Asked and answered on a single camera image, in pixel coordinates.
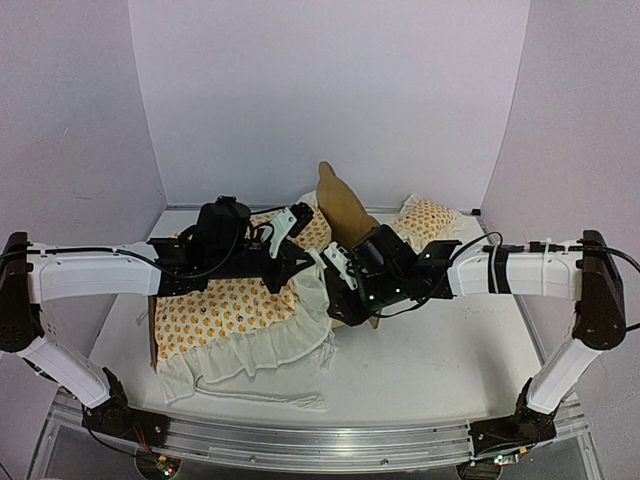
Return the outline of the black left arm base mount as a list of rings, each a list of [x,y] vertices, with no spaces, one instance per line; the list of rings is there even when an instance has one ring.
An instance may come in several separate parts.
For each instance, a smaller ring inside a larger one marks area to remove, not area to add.
[[[122,383],[108,368],[103,368],[108,383],[108,398],[95,408],[85,409],[82,425],[93,433],[137,441],[140,445],[161,447],[169,429],[169,417],[129,405]]]

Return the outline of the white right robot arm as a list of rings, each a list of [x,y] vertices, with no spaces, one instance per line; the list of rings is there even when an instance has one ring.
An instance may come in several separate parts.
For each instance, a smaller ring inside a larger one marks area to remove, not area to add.
[[[632,331],[617,263],[639,263],[595,230],[564,242],[487,239],[434,240],[415,252],[383,225],[354,247],[332,243],[322,253],[330,311],[356,326],[397,316],[400,304],[411,312],[432,300],[500,295],[572,303],[571,330],[525,388],[524,405],[504,420],[504,435],[524,443],[542,427],[542,414],[551,414],[596,358]]]

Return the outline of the duck print mattress cushion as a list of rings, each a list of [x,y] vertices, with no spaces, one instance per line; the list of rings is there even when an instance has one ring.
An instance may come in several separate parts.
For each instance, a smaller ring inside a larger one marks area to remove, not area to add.
[[[332,321],[321,312],[316,267],[272,294],[260,279],[212,280],[203,292],[158,300],[153,311],[154,368],[166,403],[197,393],[222,396],[219,384],[254,376],[320,349],[332,355]]]

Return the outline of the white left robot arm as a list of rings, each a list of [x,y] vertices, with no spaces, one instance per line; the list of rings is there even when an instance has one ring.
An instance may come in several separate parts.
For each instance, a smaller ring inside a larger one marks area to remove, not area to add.
[[[283,207],[254,225],[253,211],[222,196],[200,208],[195,223],[176,237],[124,246],[52,246],[11,233],[1,249],[1,350],[95,409],[114,437],[134,428],[134,415],[117,376],[57,340],[41,319],[42,306],[84,297],[175,297],[204,292],[213,280],[258,278],[272,293],[312,265],[293,243],[311,222],[304,203]]]

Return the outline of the wooden pet bed frame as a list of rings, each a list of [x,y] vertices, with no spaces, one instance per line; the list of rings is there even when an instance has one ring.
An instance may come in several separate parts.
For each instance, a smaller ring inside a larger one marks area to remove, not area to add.
[[[319,182],[315,195],[315,204],[312,204],[314,218],[301,235],[293,240],[294,244],[301,246],[306,251],[315,249],[319,253],[321,247],[327,247],[331,241],[354,246],[357,240],[360,240],[378,225],[378,222],[366,213],[351,188],[337,177],[328,162],[321,162],[319,165]],[[319,270],[320,291],[327,296],[326,290],[324,290],[324,278],[321,278],[320,266],[313,267]],[[328,304],[320,309],[321,312],[327,314],[328,306],[329,300]],[[157,350],[153,345],[153,338],[151,340],[154,368]]]

